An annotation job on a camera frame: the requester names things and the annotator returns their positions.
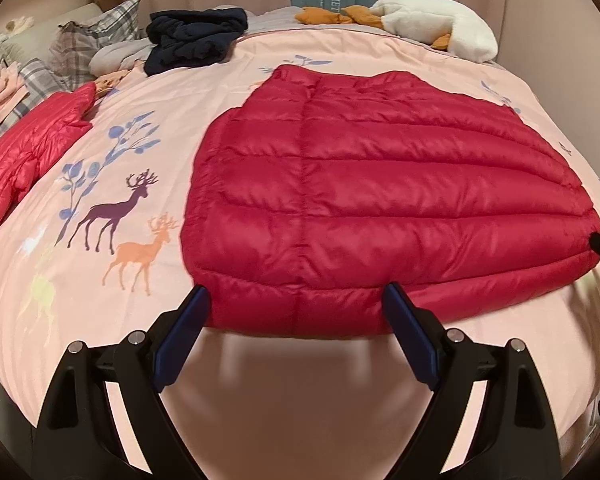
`stuffed toy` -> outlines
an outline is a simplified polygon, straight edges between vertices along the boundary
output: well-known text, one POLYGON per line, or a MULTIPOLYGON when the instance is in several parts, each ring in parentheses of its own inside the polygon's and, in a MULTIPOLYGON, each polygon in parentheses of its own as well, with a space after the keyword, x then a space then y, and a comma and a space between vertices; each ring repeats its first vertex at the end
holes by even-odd
POLYGON ((489 25, 453 0, 378 0, 370 11, 384 30, 402 38, 432 44, 449 34, 447 51, 462 59, 484 63, 498 53, 489 25))
POLYGON ((349 16, 343 16, 337 12, 331 12, 320 7, 303 7, 302 12, 296 14, 296 20, 303 25, 336 25, 338 23, 350 25, 353 20, 349 16))
POLYGON ((24 30, 33 27, 34 20, 31 16, 21 16, 14 20, 9 20, 4 26, 4 32, 0 33, 0 46, 7 41, 11 36, 20 34, 24 30))
MULTIPOLYGON (((359 25, 368 25, 369 27, 387 30, 382 24, 382 18, 376 16, 368 7, 362 5, 343 7, 342 10, 346 12, 348 16, 321 9, 320 7, 303 7, 303 9, 302 12, 296 14, 296 20, 305 25, 350 25, 351 23, 357 23, 359 25)), ((446 50, 449 45, 449 39, 449 34, 436 37, 435 41, 431 43, 431 47, 436 50, 446 50)))

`purple deer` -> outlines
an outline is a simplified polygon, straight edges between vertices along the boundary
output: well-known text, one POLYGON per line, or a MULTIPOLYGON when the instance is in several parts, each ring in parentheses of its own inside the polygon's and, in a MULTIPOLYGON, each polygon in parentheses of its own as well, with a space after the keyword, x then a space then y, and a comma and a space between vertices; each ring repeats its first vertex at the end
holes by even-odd
POLYGON ((158 182, 155 173, 152 173, 150 176, 148 175, 149 170, 142 172, 139 176, 136 176, 136 182, 134 184, 131 184, 131 178, 134 176, 133 173, 126 178, 126 185, 133 190, 129 200, 126 200, 125 202, 117 202, 115 204, 98 204, 91 207, 84 218, 78 222, 74 234, 71 236, 71 238, 69 238, 67 247, 71 247, 71 241, 74 239, 76 233, 80 229, 80 226, 87 222, 87 225, 84 229, 84 247, 89 250, 89 227, 98 218, 104 218, 108 219, 109 221, 104 224, 103 228, 100 230, 98 243, 96 244, 96 252, 100 252, 100 239, 102 238, 104 229, 106 229, 108 226, 111 226, 111 232, 109 234, 109 249, 111 250, 111 254, 114 254, 113 233, 116 232, 116 228, 118 227, 120 220, 129 214, 129 212, 136 206, 140 197, 147 197, 146 187, 158 182))

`blue clamp pad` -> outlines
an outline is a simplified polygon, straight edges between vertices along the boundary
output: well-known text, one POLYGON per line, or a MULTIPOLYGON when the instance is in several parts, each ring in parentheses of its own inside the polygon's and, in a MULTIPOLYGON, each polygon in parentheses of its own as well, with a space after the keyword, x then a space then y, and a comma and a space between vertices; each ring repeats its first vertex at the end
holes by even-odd
POLYGON ((382 311, 416 379, 435 391, 441 378, 443 349, 439 337, 444 327, 432 312, 414 306, 397 283, 384 288, 382 311))
POLYGON ((210 310, 211 298, 203 286, 193 288, 180 305, 176 321, 154 354, 153 382, 158 393, 178 378, 210 310))

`orange deer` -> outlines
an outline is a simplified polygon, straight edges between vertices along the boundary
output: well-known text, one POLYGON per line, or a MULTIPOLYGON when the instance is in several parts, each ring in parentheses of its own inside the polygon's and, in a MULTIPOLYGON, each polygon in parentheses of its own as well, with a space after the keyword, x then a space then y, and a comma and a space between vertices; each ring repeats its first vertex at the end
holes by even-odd
POLYGON ((167 213, 160 215, 160 218, 157 220, 151 218, 149 220, 149 229, 151 229, 151 232, 155 235, 154 241, 150 244, 137 244, 135 242, 125 242, 120 244, 116 248, 116 259, 110 263, 109 269, 107 269, 107 272, 105 272, 102 277, 102 285, 105 284, 110 270, 116 265, 120 265, 120 287, 122 290, 125 290, 122 276, 125 267, 127 264, 131 263, 140 264, 140 268, 138 269, 138 272, 136 272, 133 285, 131 286, 131 292, 136 288, 136 282, 138 281, 140 272, 144 272, 144 290, 146 291, 146 294, 150 296, 149 265, 153 263, 158 252, 160 252, 162 244, 168 244, 171 241, 169 230, 175 229, 176 227, 178 227, 178 225, 173 218, 169 218, 167 213))

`folded dark clothes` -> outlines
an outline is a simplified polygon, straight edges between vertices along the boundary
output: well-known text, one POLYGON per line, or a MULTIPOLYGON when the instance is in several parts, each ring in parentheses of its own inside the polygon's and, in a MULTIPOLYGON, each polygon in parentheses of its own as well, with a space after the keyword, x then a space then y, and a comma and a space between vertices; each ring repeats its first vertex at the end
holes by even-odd
POLYGON ((155 75, 181 66, 218 63, 247 26, 247 14, 240 7, 154 12, 146 33, 156 46, 144 64, 144 71, 155 75))

